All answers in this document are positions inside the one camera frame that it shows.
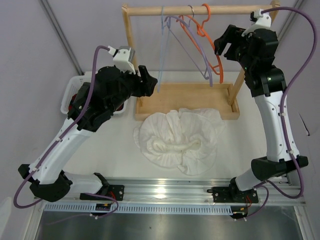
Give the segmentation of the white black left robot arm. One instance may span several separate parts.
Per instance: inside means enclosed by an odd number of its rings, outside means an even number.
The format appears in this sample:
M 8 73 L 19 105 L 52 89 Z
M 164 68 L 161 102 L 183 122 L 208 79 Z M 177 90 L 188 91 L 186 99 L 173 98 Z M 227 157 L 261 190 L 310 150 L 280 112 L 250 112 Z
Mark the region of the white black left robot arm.
M 126 100 L 153 94 L 158 80 L 144 65 L 138 69 L 139 73 L 133 74 L 116 66 L 103 67 L 73 95 L 67 118 L 51 146 L 36 162 L 18 168 L 35 197 L 56 202 L 68 194 L 79 194 L 82 200 L 103 200 L 109 195 L 109 183 L 102 174 L 72 174 L 63 167 Z

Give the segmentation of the white ruffled skirt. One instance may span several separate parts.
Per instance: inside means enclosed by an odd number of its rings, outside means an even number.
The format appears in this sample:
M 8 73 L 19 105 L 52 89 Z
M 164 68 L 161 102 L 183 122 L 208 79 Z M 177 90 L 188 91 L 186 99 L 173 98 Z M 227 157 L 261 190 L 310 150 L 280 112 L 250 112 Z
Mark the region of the white ruffled skirt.
M 148 116 L 134 129 L 133 139 L 154 165 L 198 176 L 214 166 L 225 126 L 216 109 L 180 108 Z

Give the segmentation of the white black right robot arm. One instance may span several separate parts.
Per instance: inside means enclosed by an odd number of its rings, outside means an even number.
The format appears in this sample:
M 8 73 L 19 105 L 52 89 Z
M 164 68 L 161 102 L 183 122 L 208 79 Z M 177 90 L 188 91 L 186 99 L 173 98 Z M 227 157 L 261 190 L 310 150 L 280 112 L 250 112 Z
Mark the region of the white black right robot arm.
M 230 24 L 214 41 L 215 54 L 235 61 L 244 70 L 244 81 L 261 115 L 266 138 L 266 156 L 251 161 L 250 168 L 230 181 L 228 196 L 234 202 L 246 197 L 247 191 L 261 186 L 270 178 L 281 177 L 308 166 L 309 160 L 296 147 L 291 132 L 283 71 L 273 61 L 278 47 L 277 34 L 266 28 L 249 33 Z

